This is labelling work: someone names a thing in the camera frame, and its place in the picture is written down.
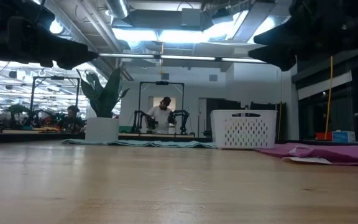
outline gray cloth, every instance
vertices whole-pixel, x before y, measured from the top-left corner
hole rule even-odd
[[[100,145],[100,146],[152,146],[152,147],[203,147],[217,149],[215,143],[202,143],[198,141],[191,142],[162,142],[162,141],[136,141],[136,140],[118,140],[111,142],[85,141],[81,139],[66,139],[61,141],[62,144],[84,144],[84,145]]]

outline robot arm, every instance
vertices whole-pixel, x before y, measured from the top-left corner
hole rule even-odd
[[[189,112],[187,112],[185,110],[175,110],[175,111],[169,113],[168,123],[175,124],[175,118],[177,116],[182,116],[183,121],[180,126],[180,132],[181,132],[181,134],[187,134],[186,122],[187,122],[189,115],[190,115]]]

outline table surface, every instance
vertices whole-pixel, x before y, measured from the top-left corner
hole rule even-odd
[[[0,223],[358,223],[358,167],[253,151],[0,144]]]

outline skylight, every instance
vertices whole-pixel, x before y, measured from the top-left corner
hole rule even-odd
[[[252,37],[248,40],[248,44],[254,44],[254,37],[256,35],[262,34],[272,28],[274,28],[274,20],[271,17],[268,17],[264,22],[258,27],[258,29],[252,34]]]
[[[227,40],[233,38],[246,18],[248,10],[233,15],[233,21],[221,22],[202,31],[163,30],[158,38],[154,30],[135,30],[113,28],[114,35],[125,41],[159,40],[168,43],[200,43],[210,40]]]

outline man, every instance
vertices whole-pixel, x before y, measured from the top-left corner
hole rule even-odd
[[[156,128],[157,132],[166,133],[168,134],[168,116],[171,112],[171,109],[168,108],[169,104],[171,103],[171,98],[164,97],[164,99],[160,102],[160,105],[154,106],[150,109],[150,111],[147,113],[151,117],[153,117],[156,121],[158,121],[158,126]]]
[[[64,117],[59,122],[59,127],[62,128],[64,131],[71,131],[73,133],[77,133],[81,131],[81,128],[84,126],[82,119],[77,118],[77,113],[80,110],[78,107],[71,105],[67,108],[67,117]]]

